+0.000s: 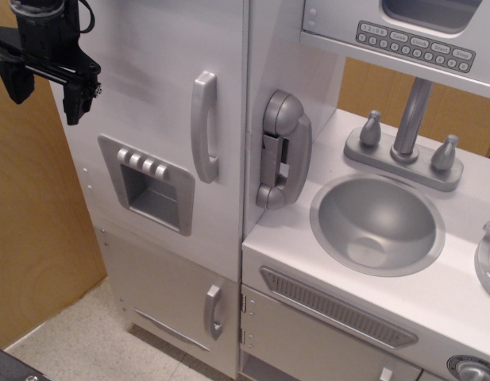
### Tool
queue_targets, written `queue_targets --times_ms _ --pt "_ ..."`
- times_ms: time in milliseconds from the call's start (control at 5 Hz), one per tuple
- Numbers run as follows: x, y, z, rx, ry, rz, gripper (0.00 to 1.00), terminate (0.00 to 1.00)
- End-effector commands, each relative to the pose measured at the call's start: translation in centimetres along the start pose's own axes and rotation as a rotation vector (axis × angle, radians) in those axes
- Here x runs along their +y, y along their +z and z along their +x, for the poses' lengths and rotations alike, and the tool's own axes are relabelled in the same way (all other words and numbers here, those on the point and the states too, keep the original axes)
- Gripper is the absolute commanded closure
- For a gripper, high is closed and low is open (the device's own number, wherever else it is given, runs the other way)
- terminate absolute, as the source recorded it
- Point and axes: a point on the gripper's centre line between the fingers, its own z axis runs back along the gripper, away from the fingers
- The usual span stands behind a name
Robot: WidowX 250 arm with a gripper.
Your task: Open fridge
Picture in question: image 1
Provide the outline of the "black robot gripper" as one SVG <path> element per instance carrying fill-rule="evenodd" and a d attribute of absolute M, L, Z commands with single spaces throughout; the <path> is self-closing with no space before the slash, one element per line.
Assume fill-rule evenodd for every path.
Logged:
<path fill-rule="evenodd" d="M 101 93 L 100 66 L 79 47 L 95 26 L 86 1 L 10 1 L 15 28 L 0 26 L 0 76 L 11 100 L 34 91 L 34 75 L 64 85 L 68 125 L 77 125 Z"/>

